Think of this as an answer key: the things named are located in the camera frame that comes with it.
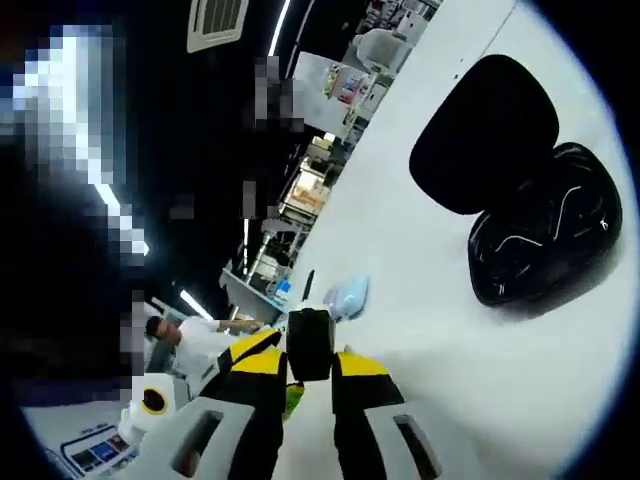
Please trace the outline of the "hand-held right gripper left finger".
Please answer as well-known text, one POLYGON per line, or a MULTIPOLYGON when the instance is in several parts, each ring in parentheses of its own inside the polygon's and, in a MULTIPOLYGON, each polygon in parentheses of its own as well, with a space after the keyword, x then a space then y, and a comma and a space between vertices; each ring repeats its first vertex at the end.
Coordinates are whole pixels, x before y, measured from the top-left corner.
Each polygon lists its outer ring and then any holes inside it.
POLYGON ((147 433, 134 479, 270 479, 283 442, 286 354, 270 348, 147 433))

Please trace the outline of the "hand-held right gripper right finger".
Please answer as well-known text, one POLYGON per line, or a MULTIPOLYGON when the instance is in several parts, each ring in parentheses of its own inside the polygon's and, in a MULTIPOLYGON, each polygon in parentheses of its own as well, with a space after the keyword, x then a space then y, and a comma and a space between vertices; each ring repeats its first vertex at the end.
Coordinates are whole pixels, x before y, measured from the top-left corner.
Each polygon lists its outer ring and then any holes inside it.
POLYGON ((334 445, 345 479, 488 479, 470 438, 430 402, 408 401, 378 361, 334 355, 334 445))

